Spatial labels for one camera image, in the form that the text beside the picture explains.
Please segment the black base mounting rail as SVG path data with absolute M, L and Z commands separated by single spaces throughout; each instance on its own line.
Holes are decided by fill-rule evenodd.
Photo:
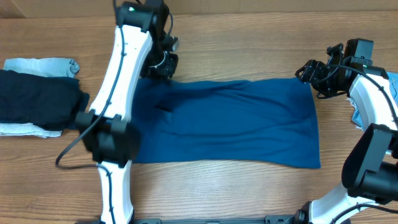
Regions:
M 128 224 L 289 224 L 293 215 L 266 215 L 264 218 L 222 218 L 222 219 L 186 219 L 161 220 L 159 218 L 135 219 Z

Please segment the teal blue shirt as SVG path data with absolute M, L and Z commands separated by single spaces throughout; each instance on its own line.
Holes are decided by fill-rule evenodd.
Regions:
M 312 92 L 296 78 L 141 79 L 133 103 L 132 117 L 142 133 L 138 163 L 244 160 L 321 166 Z

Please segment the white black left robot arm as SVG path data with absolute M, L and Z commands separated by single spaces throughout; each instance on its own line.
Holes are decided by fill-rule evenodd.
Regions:
M 141 141 L 132 121 L 134 93 L 140 78 L 172 78 L 178 37 L 164 29 L 172 15 L 162 0 L 125 1 L 115 15 L 113 52 L 102 86 L 89 111 L 79 112 L 75 123 L 101 179 L 98 223 L 133 223 L 130 171 Z

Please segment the light blue denim shorts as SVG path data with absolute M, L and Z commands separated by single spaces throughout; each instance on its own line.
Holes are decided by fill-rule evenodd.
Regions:
M 395 103 L 397 114 L 397 74 L 387 72 L 388 79 L 368 74 L 377 84 L 384 88 L 390 100 Z M 349 98 L 354 107 L 352 122 L 358 129 L 365 131 L 371 123 L 384 124 L 397 131 L 388 102 L 382 92 L 371 81 L 358 75 L 349 89 Z

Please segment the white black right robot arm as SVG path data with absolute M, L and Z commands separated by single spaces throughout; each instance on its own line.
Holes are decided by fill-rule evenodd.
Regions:
M 397 200 L 397 164 L 384 161 L 386 154 L 397 158 L 397 105 L 385 69 L 373 65 L 373 47 L 371 40 L 350 39 L 327 48 L 327 63 L 309 60 L 296 71 L 296 77 L 310 83 L 319 99 L 351 98 L 364 133 L 345 160 L 341 182 L 285 218 L 285 223 L 350 223 L 352 216 L 367 208 L 397 213 L 386 208 Z

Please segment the folded black garment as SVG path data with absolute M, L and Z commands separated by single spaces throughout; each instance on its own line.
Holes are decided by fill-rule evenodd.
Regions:
M 2 123 L 32 123 L 49 131 L 75 129 L 76 115 L 89 99 L 75 78 L 1 70 Z

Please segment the light grey folded towel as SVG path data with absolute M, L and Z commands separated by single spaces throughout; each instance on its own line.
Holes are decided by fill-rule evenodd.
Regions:
M 79 72 L 80 66 L 71 58 L 11 58 L 5 60 L 3 69 L 40 77 L 74 78 Z M 56 138 L 61 135 L 62 131 L 48 131 L 32 123 L 1 123 L 1 136 Z

